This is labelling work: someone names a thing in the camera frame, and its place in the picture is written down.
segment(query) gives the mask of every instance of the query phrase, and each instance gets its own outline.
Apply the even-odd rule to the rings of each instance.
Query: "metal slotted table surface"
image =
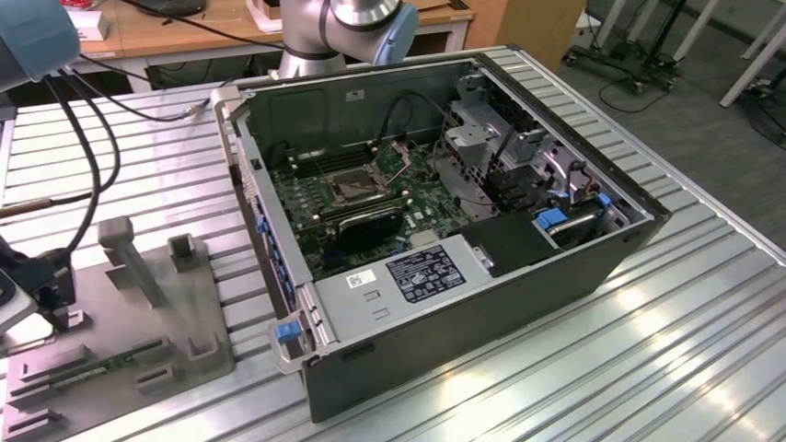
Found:
[[[314,425],[300,378],[277,372],[269,354],[273,313],[212,117],[142,122],[101,101],[124,168],[96,221],[129,215],[140,250],[185,232],[206,241],[238,363],[230,375],[73,441],[786,436],[783,252],[525,53],[504,47],[485,53],[673,212],[648,247],[579,302]],[[124,101],[166,115],[208,92],[209,86],[186,87]],[[104,131],[85,105],[74,106],[108,169]],[[3,204],[88,188],[81,149],[56,106],[22,109],[2,136]],[[17,217],[2,235],[18,250],[46,250],[65,244],[82,210]],[[74,262],[84,267],[102,259],[90,230]]]

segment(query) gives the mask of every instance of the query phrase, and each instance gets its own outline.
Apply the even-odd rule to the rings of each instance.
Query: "circuit board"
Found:
[[[276,193],[316,280],[411,250],[409,237],[417,233],[431,230],[436,238],[445,238],[469,223],[435,173],[429,149],[431,145],[389,142],[378,147],[369,163],[349,169],[320,171],[306,178],[297,178],[290,170],[272,171]],[[333,232],[320,223],[317,215],[350,207],[350,198],[357,201],[381,195],[385,203],[353,215],[378,208],[404,207],[400,229],[374,247],[342,250],[329,240]]]

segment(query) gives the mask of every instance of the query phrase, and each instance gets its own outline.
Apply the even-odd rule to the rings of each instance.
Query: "white label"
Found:
[[[357,101],[364,98],[365,98],[365,91],[362,89],[352,90],[350,92],[346,92],[346,103],[349,103],[349,101]]]
[[[346,284],[348,288],[360,287],[368,283],[373,283],[377,278],[373,276],[373,271],[370,269],[362,270],[360,273],[350,274],[346,277]]]
[[[100,58],[117,57],[117,54],[114,52],[90,52],[90,53],[86,53],[85,56],[97,60]]]

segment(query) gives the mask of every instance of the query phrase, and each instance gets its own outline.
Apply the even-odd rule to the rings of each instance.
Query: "cable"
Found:
[[[165,69],[161,70],[158,69],[158,73],[165,76],[166,78],[169,78],[170,80],[174,80],[180,85],[182,86],[196,86],[200,85],[201,83],[205,82],[205,79],[208,78],[208,74],[209,74],[209,68],[212,67],[212,59],[208,60],[208,67],[205,68],[205,73],[201,75],[201,78],[198,80],[196,80],[196,82],[189,83],[188,81],[180,80],[176,76],[172,76]]]
[[[777,121],[777,119],[775,118],[775,116],[769,113],[769,111],[767,110],[767,108],[764,106],[761,106],[761,103],[756,103],[756,107],[761,110],[763,114],[767,116],[767,118],[769,119],[769,121],[779,128],[779,130],[783,133],[786,133],[786,127],[783,127],[783,124],[780,124],[780,122]]]
[[[756,126],[756,123],[755,123],[755,121],[753,121],[753,119],[752,119],[752,114],[751,114],[751,112],[749,112],[749,109],[748,109],[748,108],[747,108],[747,106],[743,104],[743,101],[741,101],[741,100],[739,100],[739,106],[741,107],[743,113],[745,114],[745,117],[747,117],[747,123],[749,124],[749,128],[751,128],[751,129],[755,131],[755,133],[756,133],[756,134],[759,134],[759,135],[761,136],[761,138],[763,138],[765,141],[768,141],[768,142],[769,142],[769,143],[771,143],[771,144],[772,144],[772,145],[773,145],[773,146],[775,146],[777,149],[780,149],[780,150],[786,151],[786,146],[783,146],[783,145],[781,145],[781,144],[777,142],[777,140],[772,139],[772,138],[769,137],[769,135],[768,135],[768,134],[765,134],[765,133],[763,132],[763,130],[761,130],[761,129],[759,129],[759,127]]]
[[[644,112],[647,109],[649,109],[656,103],[657,101],[660,101],[664,97],[667,97],[667,95],[671,93],[669,90],[667,90],[663,95],[660,95],[656,99],[653,99],[652,101],[649,101],[649,103],[647,103],[641,108],[639,109],[621,109],[617,108],[616,106],[613,106],[611,103],[608,103],[608,101],[605,100],[605,98],[603,97],[603,92],[605,92],[605,89],[608,89],[609,87],[621,84],[624,81],[627,81],[629,78],[621,78],[619,80],[612,81],[611,83],[608,83],[607,85],[604,85],[603,87],[600,87],[600,89],[597,90],[597,98],[600,99],[600,101],[603,102],[603,104],[605,104],[609,108],[612,108],[615,111],[617,112],[623,112],[623,113],[641,113]]]
[[[493,165],[493,163],[496,163],[497,160],[500,159],[501,154],[504,153],[504,149],[507,149],[507,145],[511,144],[511,140],[513,139],[515,133],[516,133],[516,127],[511,123],[511,129],[507,131],[507,134],[504,135],[504,139],[501,140],[500,147],[496,149],[496,152],[493,153],[493,155],[491,156],[491,159],[488,160],[488,167],[485,168],[485,175],[491,171],[491,166]]]
[[[648,0],[641,0],[640,1],[639,6],[636,6],[636,10],[633,11],[633,15],[629,17],[629,21],[627,22],[627,25],[624,26],[624,35],[623,35],[623,38],[624,39],[627,37],[627,32],[629,32],[629,29],[633,27],[633,23],[639,19],[640,9],[647,4],[647,1]]]
[[[423,95],[420,92],[415,92],[413,90],[408,90],[392,100],[390,107],[388,108],[386,113],[384,115],[381,127],[378,128],[377,138],[373,142],[374,145],[378,145],[381,143],[381,138],[384,138],[384,135],[388,132],[388,125],[390,124],[390,118],[393,116],[393,111],[394,111],[394,108],[397,107],[397,103],[403,99],[405,99],[407,97],[416,97],[417,99],[421,99],[425,103],[428,103],[433,107],[433,109],[437,110],[437,112],[441,114],[441,116],[447,120],[449,120],[452,124],[455,124],[456,126],[459,125],[457,122],[455,121],[455,118],[447,113],[447,111],[441,108],[441,106],[436,103],[436,101],[433,101],[429,97]]]
[[[89,165],[89,175],[92,178],[92,192],[89,195],[89,203],[86,204],[85,210],[85,217],[82,218],[82,222],[76,229],[76,233],[73,234],[73,238],[65,249],[62,250],[64,254],[70,254],[76,248],[78,247],[78,243],[82,241],[85,237],[86,230],[93,222],[93,215],[96,214],[96,208],[98,207],[98,195],[100,195],[100,171],[98,171],[98,162],[96,161],[96,156],[93,154],[93,150],[89,147],[89,142],[86,141],[85,131],[82,130],[82,126],[78,124],[78,120],[76,115],[73,114],[73,109],[68,101],[65,100],[65,94],[60,89],[60,86],[52,81],[49,76],[42,77],[42,81],[52,91],[52,95],[62,108],[62,112],[65,112],[65,116],[69,120],[70,127],[73,128],[73,132],[76,133],[76,137],[78,138],[80,145],[82,146],[82,150],[85,152],[86,164]]]
[[[588,9],[589,9],[589,0],[587,0],[587,5],[584,7],[584,15],[587,16],[587,27],[589,28],[589,33],[592,34],[592,42],[589,43],[589,51],[600,52],[603,50],[603,48],[597,44],[597,34],[593,31],[592,18],[589,17],[589,14],[587,14]]]
[[[120,69],[117,67],[113,67],[113,66],[108,65],[106,63],[101,63],[98,60],[93,60],[92,58],[89,58],[88,56],[85,56],[81,53],[78,54],[78,58],[81,58],[82,60],[85,60],[88,63],[92,63],[96,66],[102,67],[108,71],[116,72],[116,73],[118,73],[118,74],[121,74],[124,76],[132,76],[133,78],[137,78],[137,79],[140,79],[142,81],[146,81],[152,86],[162,88],[162,86],[160,84],[157,84],[154,81],[152,81],[150,79],[144,78],[142,76],[138,76],[133,72],[124,71],[122,69]]]
[[[96,117],[98,118],[98,121],[100,121],[100,125],[102,126],[102,130],[105,131],[106,137],[109,138],[109,144],[112,145],[112,158],[113,158],[114,164],[112,166],[112,174],[109,175],[109,178],[101,184],[100,189],[98,189],[98,193],[104,193],[105,190],[109,189],[109,187],[112,187],[112,185],[114,184],[114,181],[117,179],[117,175],[120,174],[120,167],[121,167],[120,146],[117,145],[114,131],[112,130],[112,126],[109,126],[109,122],[106,122],[106,118],[105,118],[102,112],[100,111],[98,106],[96,106],[96,103],[93,102],[92,98],[89,97],[89,94],[88,94],[84,86],[80,84],[78,81],[76,81],[69,76],[68,72],[65,72],[62,69],[60,69],[57,71],[57,73],[60,74],[60,76],[62,77],[62,79],[65,80],[65,82],[68,83],[68,85],[70,86],[73,91],[76,92],[76,94],[80,96],[80,98],[85,101],[89,109],[96,114]],[[52,201],[52,205],[64,205],[64,204],[76,203],[81,200],[88,199],[90,197],[90,195],[92,195],[92,192],[86,192],[86,193],[81,193],[78,195],[73,195],[68,198],[56,199]]]
[[[166,72],[176,72],[176,71],[181,70],[185,67],[185,64],[186,63],[188,62],[182,62],[182,63],[180,63],[180,66],[173,67],[173,68],[158,66],[158,69],[161,69],[162,71],[166,71]]]
[[[146,13],[152,14],[153,16],[165,17],[165,18],[169,18],[173,21],[178,21],[180,23],[185,23],[185,24],[188,24],[188,25],[190,25],[190,26],[193,26],[196,28],[200,28],[201,30],[205,30],[206,32],[212,32],[213,34],[220,35],[221,37],[224,37],[224,38],[226,38],[229,40],[241,41],[244,43],[254,44],[256,46],[264,46],[266,48],[273,48],[273,49],[277,49],[277,50],[281,50],[284,48],[282,46],[278,46],[277,44],[273,44],[273,43],[265,43],[265,42],[261,42],[261,41],[248,40],[248,39],[244,39],[241,37],[237,37],[236,35],[226,34],[225,32],[222,32],[222,31],[220,31],[217,29],[213,29],[213,28],[210,28],[210,27],[208,27],[208,26],[205,26],[205,25],[202,25],[200,23],[196,23],[194,21],[190,21],[186,18],[174,16],[172,14],[166,14],[165,12],[161,12],[157,9],[152,8],[152,7],[144,6],[140,3],[136,3],[133,0],[118,0],[118,1],[122,2],[122,3],[125,3],[126,5],[136,6],[138,9],[141,9]]]
[[[94,94],[104,97],[106,100],[109,100],[112,103],[114,103],[114,105],[118,108],[124,109],[125,111],[130,112],[133,115],[144,118],[145,120],[150,120],[152,122],[176,122],[177,120],[182,120],[193,115],[192,108],[188,108],[185,111],[182,111],[180,114],[177,114],[172,117],[153,117],[152,115],[146,115],[145,113],[141,113],[136,109],[129,108],[125,104],[122,104],[120,101],[113,99],[109,95],[104,94],[93,85],[89,84],[85,77],[76,69],[70,69],[70,72],[73,73],[76,78],[78,78],[80,82],[89,88],[89,90],[93,91]]]

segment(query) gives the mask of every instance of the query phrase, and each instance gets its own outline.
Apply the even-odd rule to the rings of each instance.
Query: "power supply label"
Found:
[[[412,304],[464,284],[464,276],[441,246],[386,263],[392,279]]]

